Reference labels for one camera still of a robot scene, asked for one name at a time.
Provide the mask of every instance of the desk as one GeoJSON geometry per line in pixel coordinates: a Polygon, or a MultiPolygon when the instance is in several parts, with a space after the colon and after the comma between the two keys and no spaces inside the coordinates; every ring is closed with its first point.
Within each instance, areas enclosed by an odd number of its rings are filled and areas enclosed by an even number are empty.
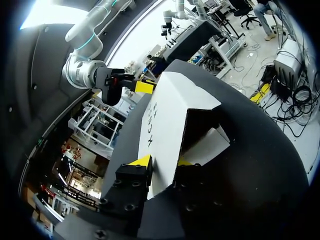
{"type": "MultiPolygon", "coordinates": [[[[172,62],[166,71],[184,74],[222,103],[221,126],[234,142],[204,166],[212,194],[228,209],[225,217],[216,219],[212,230],[217,235],[223,234],[223,239],[230,235],[239,238],[237,234],[243,239],[251,239],[252,235],[248,235],[257,230],[255,223],[262,223],[256,218],[249,221],[251,214],[267,210],[269,203],[280,203],[283,196],[287,200],[284,205],[292,209],[308,188],[298,153],[281,129],[257,105],[225,82],[180,60],[172,62]]],[[[105,175],[102,196],[113,184],[117,168],[137,159],[142,116],[150,98],[145,95],[124,123],[105,175]]],[[[265,239],[268,233],[272,233],[271,228],[257,230],[257,239],[265,239]]],[[[138,237],[167,239],[183,236],[171,188],[145,203],[138,237]]]]}
{"type": "Polygon", "coordinates": [[[213,20],[217,21],[219,25],[223,26],[229,34],[232,34],[231,31],[227,28],[227,25],[228,25],[232,29],[232,31],[235,33],[237,39],[239,39],[243,35],[243,33],[240,35],[237,33],[237,31],[231,25],[229,19],[227,19],[226,16],[222,12],[220,12],[222,8],[223,8],[222,5],[215,6],[211,8],[207,14],[210,17],[212,17],[213,20]]]}

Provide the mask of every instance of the white robotic arm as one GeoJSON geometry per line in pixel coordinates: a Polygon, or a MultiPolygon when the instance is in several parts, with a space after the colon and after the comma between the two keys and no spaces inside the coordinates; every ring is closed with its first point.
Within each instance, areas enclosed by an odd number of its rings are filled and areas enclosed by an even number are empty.
{"type": "MultiPolygon", "coordinates": [[[[202,0],[187,0],[191,5],[196,7],[198,12],[198,20],[199,21],[206,21],[208,19],[208,15],[205,10],[204,3],[202,0]]],[[[162,26],[164,29],[168,29],[169,34],[171,35],[172,29],[172,18],[175,19],[189,19],[187,14],[185,13],[185,0],[175,0],[175,9],[176,11],[166,10],[163,12],[163,18],[165,25],[162,26]]]]}
{"type": "Polygon", "coordinates": [[[86,16],[75,24],[66,34],[65,40],[74,48],[62,69],[62,75],[78,89],[96,88],[98,68],[107,68],[97,57],[103,43],[95,33],[95,28],[102,24],[112,9],[125,10],[133,0],[101,0],[86,16]]]}

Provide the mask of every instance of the metal rack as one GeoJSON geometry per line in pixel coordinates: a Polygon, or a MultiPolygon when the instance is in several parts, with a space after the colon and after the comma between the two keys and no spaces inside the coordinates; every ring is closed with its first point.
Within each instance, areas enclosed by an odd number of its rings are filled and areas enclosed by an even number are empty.
{"type": "Polygon", "coordinates": [[[115,139],[115,135],[119,130],[119,127],[122,127],[124,123],[119,119],[117,119],[116,117],[112,116],[111,114],[107,113],[110,107],[107,108],[106,111],[104,111],[99,107],[95,106],[94,104],[89,103],[87,105],[87,108],[88,108],[87,112],[78,121],[73,120],[73,130],[74,130],[73,134],[78,139],[81,139],[82,142],[86,143],[87,147],[90,147],[90,148],[92,147],[93,148],[92,150],[96,149],[102,152],[107,152],[107,155],[111,156],[114,150],[114,148],[112,147],[113,140],[115,139]],[[105,116],[110,120],[115,121],[116,122],[115,128],[113,129],[108,125],[106,125],[103,121],[99,119],[99,116],[105,116]],[[111,137],[109,137],[110,139],[93,130],[94,124],[96,123],[100,123],[104,125],[104,127],[113,131],[111,137]]]}

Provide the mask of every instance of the sneaker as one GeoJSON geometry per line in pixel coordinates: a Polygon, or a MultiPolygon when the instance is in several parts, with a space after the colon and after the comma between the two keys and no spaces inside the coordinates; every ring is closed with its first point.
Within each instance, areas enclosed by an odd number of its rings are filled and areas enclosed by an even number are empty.
{"type": "Polygon", "coordinates": [[[274,33],[271,33],[269,35],[267,35],[264,40],[266,41],[270,41],[271,39],[274,39],[276,37],[276,35],[274,33]]]}

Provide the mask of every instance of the jeans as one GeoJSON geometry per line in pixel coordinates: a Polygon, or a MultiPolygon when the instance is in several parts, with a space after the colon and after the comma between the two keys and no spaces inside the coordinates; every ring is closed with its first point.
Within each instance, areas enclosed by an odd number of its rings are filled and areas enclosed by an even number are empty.
{"type": "Polygon", "coordinates": [[[291,27],[288,26],[288,20],[286,15],[284,14],[284,12],[278,8],[278,6],[272,2],[272,1],[268,1],[268,3],[266,5],[263,5],[262,3],[258,3],[254,8],[254,14],[255,16],[260,20],[261,25],[265,31],[265,33],[267,35],[270,35],[272,33],[268,22],[265,18],[265,13],[266,11],[271,10],[275,15],[277,15],[277,17],[282,21],[283,25],[285,26],[285,28],[288,30],[289,34],[293,37],[293,32],[291,27]]]}

